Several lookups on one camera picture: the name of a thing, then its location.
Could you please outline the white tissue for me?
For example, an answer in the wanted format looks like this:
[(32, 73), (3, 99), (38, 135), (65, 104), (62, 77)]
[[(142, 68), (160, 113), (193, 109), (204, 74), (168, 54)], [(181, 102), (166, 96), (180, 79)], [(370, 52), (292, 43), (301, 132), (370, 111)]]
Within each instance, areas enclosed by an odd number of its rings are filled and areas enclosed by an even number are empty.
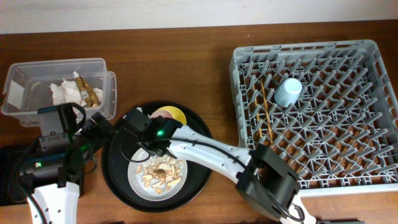
[(61, 85), (52, 83), (49, 87), (52, 91), (54, 106), (64, 103), (77, 103), (83, 107), (87, 106), (85, 100), (80, 95), (75, 81), (66, 81), (63, 79)]

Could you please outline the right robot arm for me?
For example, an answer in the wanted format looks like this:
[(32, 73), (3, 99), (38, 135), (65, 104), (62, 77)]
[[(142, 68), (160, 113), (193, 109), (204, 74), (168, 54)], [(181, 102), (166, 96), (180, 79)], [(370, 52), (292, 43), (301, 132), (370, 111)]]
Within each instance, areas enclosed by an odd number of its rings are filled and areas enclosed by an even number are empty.
[(152, 156), (172, 156), (205, 166), (232, 180), (260, 214), (281, 223), (316, 223), (300, 198), (298, 174), (270, 147), (230, 146), (208, 138), (173, 118), (151, 118), (134, 108), (123, 129)]

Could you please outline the pink cup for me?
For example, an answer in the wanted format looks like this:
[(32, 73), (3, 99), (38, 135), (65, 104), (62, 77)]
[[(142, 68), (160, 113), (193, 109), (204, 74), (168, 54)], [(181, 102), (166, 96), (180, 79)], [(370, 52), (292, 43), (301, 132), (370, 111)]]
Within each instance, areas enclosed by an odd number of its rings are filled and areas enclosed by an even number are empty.
[(162, 109), (156, 110), (155, 112), (153, 112), (151, 114), (151, 118), (157, 118), (159, 116), (161, 116), (163, 118), (173, 118), (173, 116), (170, 112), (168, 112), (166, 110), (162, 110)]

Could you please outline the gold foil wrapper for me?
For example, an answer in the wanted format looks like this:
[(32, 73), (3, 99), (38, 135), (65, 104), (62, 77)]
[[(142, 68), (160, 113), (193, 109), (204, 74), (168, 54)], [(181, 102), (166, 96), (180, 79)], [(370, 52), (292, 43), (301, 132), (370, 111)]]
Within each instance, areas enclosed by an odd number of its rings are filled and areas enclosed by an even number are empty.
[(80, 95), (86, 105), (88, 107), (97, 107), (100, 105), (100, 100), (98, 99), (96, 93), (92, 89), (92, 87), (89, 86), (89, 84), (86, 82), (84, 78), (79, 76), (77, 72), (73, 72), (73, 76), (75, 78), (76, 85), (78, 87), (78, 90), (80, 91)]

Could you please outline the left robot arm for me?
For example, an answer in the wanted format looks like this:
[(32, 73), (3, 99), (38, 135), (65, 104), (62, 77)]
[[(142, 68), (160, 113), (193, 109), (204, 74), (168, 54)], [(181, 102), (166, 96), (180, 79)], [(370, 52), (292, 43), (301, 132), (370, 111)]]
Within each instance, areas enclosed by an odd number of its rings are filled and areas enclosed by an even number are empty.
[[(76, 111), (83, 115), (77, 119)], [(116, 130), (100, 113), (90, 118), (76, 103), (41, 108), (41, 134), (21, 155), (10, 176), (29, 203), (33, 223), (76, 223), (85, 166)]]

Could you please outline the light blue cup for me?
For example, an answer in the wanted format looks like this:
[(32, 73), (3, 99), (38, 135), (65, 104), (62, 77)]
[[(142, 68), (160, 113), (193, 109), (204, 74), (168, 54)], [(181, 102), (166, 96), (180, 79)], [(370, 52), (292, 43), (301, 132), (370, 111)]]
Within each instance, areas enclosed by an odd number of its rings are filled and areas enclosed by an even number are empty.
[(301, 82), (296, 78), (288, 78), (276, 89), (275, 102), (281, 107), (288, 107), (298, 100), (301, 91)]

